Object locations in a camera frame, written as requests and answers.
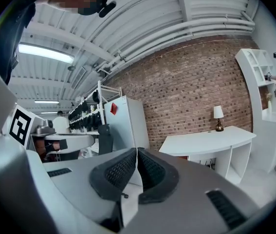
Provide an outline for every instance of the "ceiling light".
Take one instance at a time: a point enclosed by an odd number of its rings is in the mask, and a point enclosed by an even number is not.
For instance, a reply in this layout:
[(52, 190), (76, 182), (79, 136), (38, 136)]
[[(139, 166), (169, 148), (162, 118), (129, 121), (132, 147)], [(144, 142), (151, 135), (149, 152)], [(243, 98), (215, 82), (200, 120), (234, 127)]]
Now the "ceiling light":
[(71, 55), (65, 54), (60, 51), (48, 49), (48, 48), (42, 48), (38, 45), (27, 44), (22, 42), (19, 44), (18, 49), (20, 53), (47, 57), (47, 58), (63, 61), (69, 64), (71, 64), (74, 61), (74, 57)]
[(35, 100), (35, 103), (59, 104), (58, 100)]
[(46, 115), (46, 114), (57, 114), (57, 112), (41, 112), (43, 115)]
[(76, 68), (75, 66), (69, 66), (69, 67), (68, 67), (68, 71), (74, 71), (75, 68)]

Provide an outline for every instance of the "ceiling beam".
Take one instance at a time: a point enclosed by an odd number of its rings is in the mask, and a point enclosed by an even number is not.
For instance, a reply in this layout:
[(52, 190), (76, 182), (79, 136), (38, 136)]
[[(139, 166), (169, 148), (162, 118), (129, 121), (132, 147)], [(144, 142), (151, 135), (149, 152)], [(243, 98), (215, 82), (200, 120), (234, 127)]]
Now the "ceiling beam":
[(190, 8), (190, 0), (179, 0), (179, 4), (182, 11), (183, 21), (191, 21), (191, 8)]
[(11, 77), (9, 84), (45, 86), (45, 87), (54, 87), (54, 88), (64, 87), (66, 89), (72, 89), (71, 84), (67, 83), (67, 82), (62, 82), (62, 81), (57, 81), (57, 80), (35, 79), (35, 78)]
[(35, 35), (46, 36), (46, 37), (54, 38), (54, 39), (69, 43), (78, 48), (82, 48), (87, 52), (92, 53), (107, 61), (112, 61), (114, 59), (114, 56), (112, 56), (109, 52), (98, 47), (92, 42), (86, 41), (85, 39), (80, 38), (72, 33), (61, 30), (59, 28), (55, 28), (53, 26), (32, 21), (24, 30), (24, 32), (35, 34)]

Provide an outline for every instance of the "white ceiling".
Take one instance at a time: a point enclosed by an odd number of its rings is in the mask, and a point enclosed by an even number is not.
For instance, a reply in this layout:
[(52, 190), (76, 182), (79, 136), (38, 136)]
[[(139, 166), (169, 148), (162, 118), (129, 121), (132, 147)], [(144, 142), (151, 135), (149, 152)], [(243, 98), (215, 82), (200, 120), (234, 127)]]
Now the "white ceiling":
[[(225, 17), (247, 20), (241, 12), (253, 17), (257, 9), (257, 2), (254, 0), (114, 1), (117, 3), (116, 8), (103, 19), (97, 14), (82, 16), (56, 10), (47, 5), (37, 6), (36, 14), (25, 29), (21, 41), (75, 56), (72, 65), (75, 65), (76, 69), (70, 72), (67, 68), (71, 64), (18, 53), (19, 64), (13, 70), (9, 83), (9, 88), (18, 97), (18, 104), (35, 113), (58, 109), (68, 111), (71, 109), (71, 102), (78, 95), (87, 94), (99, 79), (103, 79), (93, 66), (104, 61), (112, 61), (118, 56), (118, 51), (123, 52), (146, 37), (173, 25), (197, 19)], [(196, 37), (251, 33), (235, 29), (234, 25), (232, 29), (234, 30), (201, 31)], [(143, 53), (127, 63), (117, 61), (117, 71), (158, 49), (192, 38), (193, 35), (181, 34), (169, 40), (159, 40), (160, 44), (152, 48), (146, 47)], [(72, 89), (72, 83), (82, 67), (86, 72), (79, 85)], [(35, 104), (35, 99), (56, 99), (60, 100), (60, 105)]]

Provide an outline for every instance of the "white desk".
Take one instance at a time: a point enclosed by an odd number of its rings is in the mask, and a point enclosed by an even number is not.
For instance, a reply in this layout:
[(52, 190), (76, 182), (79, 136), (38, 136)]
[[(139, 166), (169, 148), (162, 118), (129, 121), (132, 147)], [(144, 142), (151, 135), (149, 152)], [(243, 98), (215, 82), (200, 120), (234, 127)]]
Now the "white desk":
[(172, 156), (187, 156), (189, 161), (216, 158), (215, 171), (233, 184), (244, 176), (255, 134), (238, 127), (226, 127), (223, 132), (168, 136), (160, 152)]

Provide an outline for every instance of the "red sticker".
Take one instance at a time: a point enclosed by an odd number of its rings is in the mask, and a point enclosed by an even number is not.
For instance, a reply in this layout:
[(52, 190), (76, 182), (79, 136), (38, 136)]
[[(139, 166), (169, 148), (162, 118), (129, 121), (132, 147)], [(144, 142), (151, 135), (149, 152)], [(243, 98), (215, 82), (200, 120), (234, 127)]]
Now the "red sticker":
[(117, 111), (117, 106), (113, 102), (112, 106), (110, 107), (110, 112), (115, 115), (116, 111)]

